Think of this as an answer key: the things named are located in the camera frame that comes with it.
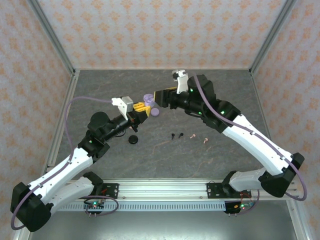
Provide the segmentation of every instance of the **black round object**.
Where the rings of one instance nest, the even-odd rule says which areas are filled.
[[[136,144],[138,142],[138,137],[136,135],[131,135],[129,137],[129,143],[130,144]]]

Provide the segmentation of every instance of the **orange patterned wallpaper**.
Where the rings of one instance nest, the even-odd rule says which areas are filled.
[[[70,75],[26,0],[0,2],[0,232],[13,187],[41,175]]]
[[[320,1],[298,0],[254,80],[273,140],[305,156],[305,204],[320,236]]]
[[[40,0],[80,69],[248,69],[285,0]]]

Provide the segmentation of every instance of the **purple cable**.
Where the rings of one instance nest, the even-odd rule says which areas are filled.
[[[43,184],[45,184],[46,182],[50,181],[51,179],[53,179],[55,176],[57,176],[59,173],[61,173],[67,166],[68,164],[70,163],[70,160],[72,159],[73,155],[74,155],[74,148],[73,148],[73,144],[72,144],[72,140],[71,140],[71,137],[70,137],[70,134],[69,134],[69,129],[68,129],[68,122],[67,122],[67,112],[68,112],[68,108],[70,106],[70,104],[75,101],[75,100],[79,100],[79,99],[88,99],[88,100],[93,100],[93,101],[97,101],[97,102],[102,102],[102,103],[111,103],[112,101],[111,100],[102,100],[102,99],[97,99],[97,98],[93,98],[93,97],[89,97],[89,96],[77,96],[73,99],[71,99],[66,107],[65,107],[65,110],[64,110],[64,129],[65,129],[65,134],[66,134],[66,137],[68,139],[68,143],[70,145],[70,157],[68,159],[68,161],[65,163],[65,165],[63,165],[62,168],[60,168],[56,173],[54,173],[52,176],[48,177],[46,180],[42,181],[40,183],[40,185],[37,185],[36,187],[34,187],[33,189],[31,189],[23,198],[22,200],[19,202],[19,204],[16,206],[14,212],[13,212],[13,215],[12,215],[12,218],[11,218],[11,228],[13,230],[20,230],[20,229],[23,229],[25,227],[25,225],[22,225],[22,226],[18,226],[16,227],[15,226],[15,219],[16,219],[16,216],[17,216],[17,213],[19,211],[19,209],[21,208],[22,204],[24,204],[24,202],[28,199],[28,197],[34,193],[35,190],[37,190],[38,188],[40,188],[40,186],[42,186]]]
[[[101,217],[101,216],[105,216],[105,215],[108,215],[108,214],[113,214],[119,208],[119,202],[117,200],[115,200],[113,197],[110,197],[110,196],[90,195],[90,196],[82,197],[82,199],[110,199],[110,200],[112,200],[112,201],[114,201],[116,203],[115,209],[113,209],[112,211],[107,211],[105,213],[100,213],[98,215],[95,215],[95,217]],[[86,206],[85,213],[90,216],[90,213],[88,212],[88,207],[89,207],[89,205]]]
[[[194,77],[194,80],[195,80],[195,84],[198,88],[198,91],[201,95],[201,98],[202,100],[204,101],[205,105],[208,107],[208,109],[219,119],[221,119],[222,121],[232,125],[232,126],[236,126],[238,128],[241,128],[247,132],[249,132],[250,134],[252,134],[254,131],[245,127],[245,126],[242,126],[238,123],[235,123],[233,121],[230,121],[229,119],[226,119],[225,117],[221,116],[219,113],[217,113],[216,110],[214,110],[214,108],[210,105],[208,99],[206,98],[206,95],[204,94],[204,91],[202,90],[201,88],[201,85],[200,85],[200,82],[199,82],[199,79],[197,77],[197,74],[193,71],[189,71],[189,73],[191,73]],[[281,152],[278,151],[278,149],[276,147],[274,147],[271,143],[269,143],[266,139],[264,139],[261,135],[255,133],[254,134],[257,138],[259,138],[260,140],[262,140],[265,144],[267,144],[272,150],[274,150],[276,152],[277,155],[280,156],[280,158],[283,158],[284,161],[289,164],[289,166],[295,171],[296,175],[298,176],[300,182],[301,182],[301,185],[302,185],[302,188],[303,188],[303,196],[300,198],[300,197],[297,197],[297,196],[293,196],[289,193],[285,193],[287,196],[289,196],[290,198],[294,199],[294,200],[297,200],[297,201],[304,201],[306,200],[307,198],[307,186],[306,186],[306,183],[302,177],[302,175],[300,174],[299,170],[296,168],[296,166],[290,162],[288,159],[286,159],[286,157],[284,155],[282,155]]]

